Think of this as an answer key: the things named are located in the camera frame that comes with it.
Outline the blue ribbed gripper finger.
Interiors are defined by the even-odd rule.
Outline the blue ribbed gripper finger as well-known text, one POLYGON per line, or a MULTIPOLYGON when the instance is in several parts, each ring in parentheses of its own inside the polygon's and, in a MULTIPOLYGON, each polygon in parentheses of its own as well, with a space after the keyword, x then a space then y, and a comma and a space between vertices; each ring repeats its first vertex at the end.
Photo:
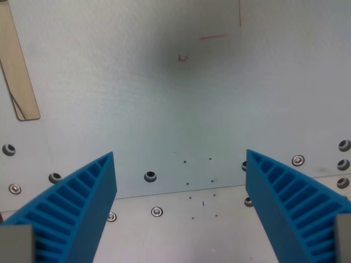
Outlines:
POLYGON ((279 262, 336 262, 334 222, 350 201, 261 153, 246 152, 246 191, 279 262))
POLYGON ((93 262, 116 193, 109 152, 42 192, 3 224, 33 227, 35 262, 93 262))

